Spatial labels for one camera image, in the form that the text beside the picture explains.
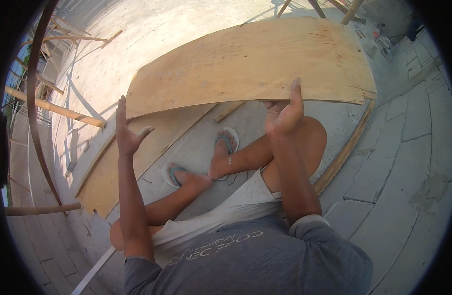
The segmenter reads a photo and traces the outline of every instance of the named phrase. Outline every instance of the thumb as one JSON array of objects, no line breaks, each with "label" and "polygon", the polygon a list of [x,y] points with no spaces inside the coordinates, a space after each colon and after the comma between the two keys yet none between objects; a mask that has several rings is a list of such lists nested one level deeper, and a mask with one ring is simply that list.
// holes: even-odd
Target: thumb
[{"label": "thumb", "polygon": [[293,80],[292,85],[290,87],[290,104],[298,104],[303,105],[303,98],[301,97],[301,78]]},{"label": "thumb", "polygon": [[152,131],[154,131],[155,127],[154,126],[146,126],[144,127],[144,129],[142,129],[141,131],[139,131],[137,133],[137,137],[140,139],[140,141],[142,142],[144,140],[144,138],[147,137],[147,135],[149,135],[149,133],[151,133]]}]

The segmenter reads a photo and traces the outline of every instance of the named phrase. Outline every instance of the white flip-flop sole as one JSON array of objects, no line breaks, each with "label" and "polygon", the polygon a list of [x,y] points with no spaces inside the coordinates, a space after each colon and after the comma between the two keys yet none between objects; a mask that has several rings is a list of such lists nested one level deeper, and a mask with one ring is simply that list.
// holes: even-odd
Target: white flip-flop sole
[{"label": "white flip-flop sole", "polygon": [[168,185],[173,186],[175,188],[180,188],[180,186],[177,186],[172,180],[170,180],[170,173],[168,172],[170,168],[168,167],[170,163],[165,163],[164,166],[162,166],[160,170],[160,174],[162,174],[162,177],[167,182]]},{"label": "white flip-flop sole", "polygon": [[[236,130],[234,130],[234,129],[231,128],[231,127],[224,127],[224,128],[223,128],[223,131],[227,131],[227,132],[229,132],[229,134],[231,134],[231,135],[233,136],[234,141],[236,142],[236,148],[234,149],[233,153],[237,152],[237,150],[239,149],[239,135],[237,135]],[[226,180],[226,178],[227,178],[228,176],[229,176],[229,175],[224,175],[223,177],[220,177],[220,178],[218,178],[217,180],[220,180],[220,181]]]}]

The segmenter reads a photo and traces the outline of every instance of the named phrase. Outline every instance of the gray t-shirt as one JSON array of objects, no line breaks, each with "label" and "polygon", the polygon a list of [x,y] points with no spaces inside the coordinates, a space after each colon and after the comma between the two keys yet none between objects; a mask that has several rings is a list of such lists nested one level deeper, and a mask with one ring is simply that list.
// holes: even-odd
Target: gray t-shirt
[{"label": "gray t-shirt", "polygon": [[366,294],[372,261],[321,221],[290,229],[276,217],[237,222],[192,239],[162,269],[125,262],[124,292],[147,294]]}]

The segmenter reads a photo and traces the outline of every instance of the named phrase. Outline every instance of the forearm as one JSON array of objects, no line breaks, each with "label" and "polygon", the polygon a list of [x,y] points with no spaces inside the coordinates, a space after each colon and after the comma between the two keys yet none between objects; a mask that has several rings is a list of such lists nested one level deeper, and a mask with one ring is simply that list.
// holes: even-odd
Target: forearm
[{"label": "forearm", "polygon": [[152,240],[144,201],[136,182],[133,157],[120,156],[118,159],[119,215],[124,241],[124,255],[131,250],[153,259]]},{"label": "forearm", "polygon": [[282,206],[290,225],[306,215],[321,215],[321,204],[298,152],[300,147],[287,136],[272,136],[270,143],[278,168]]}]

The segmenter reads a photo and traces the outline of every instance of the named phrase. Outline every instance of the foot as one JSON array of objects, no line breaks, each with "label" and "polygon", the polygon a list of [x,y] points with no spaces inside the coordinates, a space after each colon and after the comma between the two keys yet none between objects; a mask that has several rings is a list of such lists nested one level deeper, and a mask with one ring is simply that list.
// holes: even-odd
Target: foot
[{"label": "foot", "polygon": [[[218,135],[225,135],[229,139],[229,144],[231,145],[231,149],[235,150],[236,141],[234,137],[228,131],[218,131]],[[229,159],[229,150],[227,148],[227,144],[223,138],[218,139],[215,145],[215,153],[213,154],[213,158],[211,159],[210,168],[208,170],[208,176],[211,179],[218,179],[225,174],[225,169],[221,168],[224,166],[225,159],[226,162]]]},{"label": "foot", "polygon": [[[170,175],[170,169],[178,167],[178,165],[170,163],[167,167]],[[207,175],[194,174],[185,170],[175,170],[174,175],[181,187],[198,190],[199,193],[206,191],[213,185],[213,180]]]}]

